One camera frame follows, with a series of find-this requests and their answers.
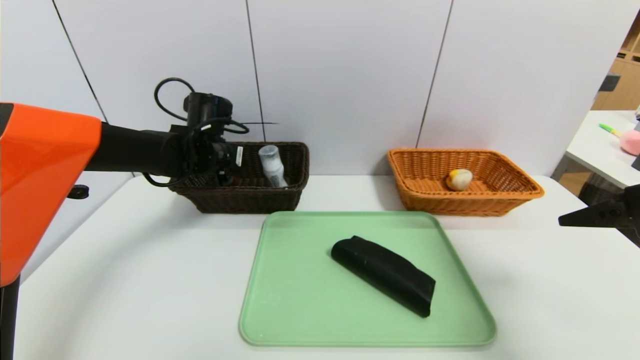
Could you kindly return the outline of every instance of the dark brown wicker basket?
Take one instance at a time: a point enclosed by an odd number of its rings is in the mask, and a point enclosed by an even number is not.
[[[242,166],[232,174],[238,186],[218,186],[214,174],[194,175],[169,189],[187,199],[202,213],[270,214],[298,206],[309,179],[309,149],[301,142],[233,142],[243,149]],[[275,145],[284,165],[287,188],[272,188],[262,172],[258,150]]]

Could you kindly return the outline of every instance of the plastic bottle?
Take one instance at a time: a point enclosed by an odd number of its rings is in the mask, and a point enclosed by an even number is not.
[[[259,151],[262,171],[269,179],[274,188],[285,188],[288,186],[284,180],[284,166],[280,160],[280,151],[275,145],[263,146]]]

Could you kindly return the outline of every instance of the white table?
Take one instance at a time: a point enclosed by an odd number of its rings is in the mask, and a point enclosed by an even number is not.
[[[268,348],[237,330],[264,215],[203,215],[129,181],[21,288],[24,359],[640,359],[640,249],[563,228],[555,181],[502,218],[438,217],[498,324],[479,348]],[[313,176],[299,210],[402,209],[391,177]]]
[[[623,152],[620,139],[601,129],[600,123],[625,133],[637,121],[634,111],[589,111],[566,155],[620,188],[640,184],[640,171],[631,167],[636,157]],[[563,167],[561,162],[557,172],[564,172]]]

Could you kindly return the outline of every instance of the green tray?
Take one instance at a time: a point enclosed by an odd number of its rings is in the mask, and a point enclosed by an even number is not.
[[[336,263],[358,235],[436,279],[421,318]],[[279,212],[267,217],[240,315],[252,345],[458,347],[490,343],[493,316],[438,221],[422,212]]]

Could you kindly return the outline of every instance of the yellow ball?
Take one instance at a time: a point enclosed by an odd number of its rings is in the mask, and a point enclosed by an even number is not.
[[[469,187],[473,178],[473,173],[465,168],[452,170],[447,176],[447,187],[457,192],[463,192]]]

